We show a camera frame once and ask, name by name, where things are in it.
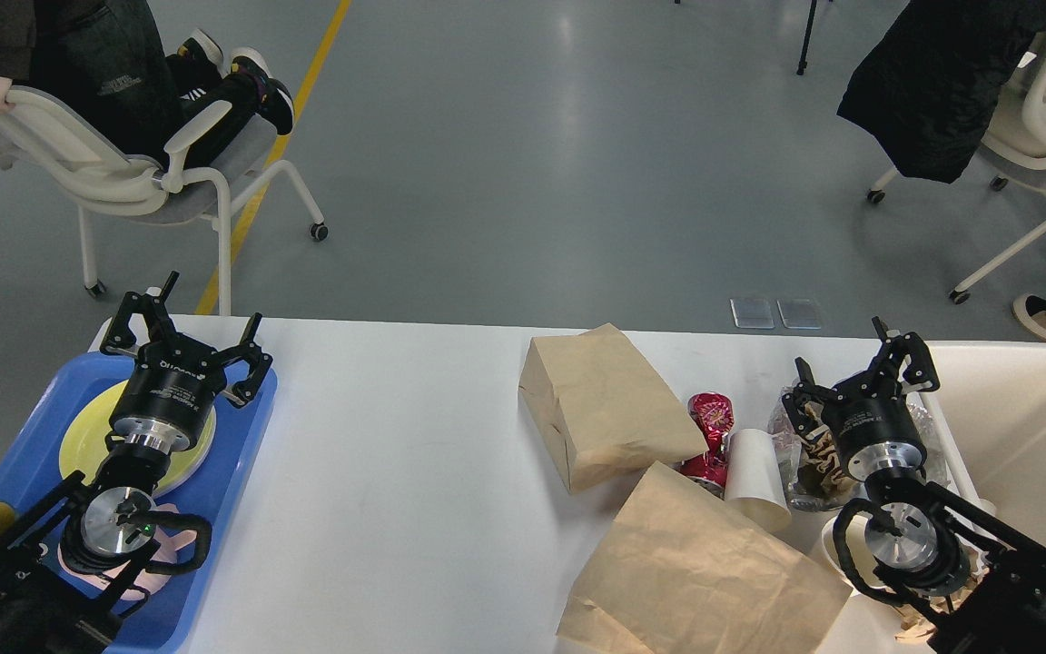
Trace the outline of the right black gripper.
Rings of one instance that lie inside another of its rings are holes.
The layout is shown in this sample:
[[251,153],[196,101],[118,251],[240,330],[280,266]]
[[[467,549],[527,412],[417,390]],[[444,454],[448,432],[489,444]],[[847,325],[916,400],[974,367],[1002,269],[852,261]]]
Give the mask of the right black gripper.
[[866,369],[866,391],[825,388],[814,380],[808,361],[797,357],[797,382],[782,393],[797,438],[819,442],[829,430],[839,463],[857,481],[879,471],[918,473],[924,468],[926,449],[906,396],[941,389],[933,356],[917,332],[893,330],[880,316],[872,324],[883,344]]

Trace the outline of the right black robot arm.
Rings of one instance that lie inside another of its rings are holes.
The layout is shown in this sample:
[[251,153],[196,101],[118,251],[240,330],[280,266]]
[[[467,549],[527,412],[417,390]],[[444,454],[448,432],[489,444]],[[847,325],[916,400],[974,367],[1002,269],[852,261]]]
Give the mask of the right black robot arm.
[[840,570],[860,595],[916,609],[938,653],[1046,653],[1046,547],[926,480],[906,397],[939,389],[933,356],[917,332],[873,324],[881,346],[866,369],[826,388],[796,359],[782,396],[797,435],[825,431],[864,489],[832,525]]

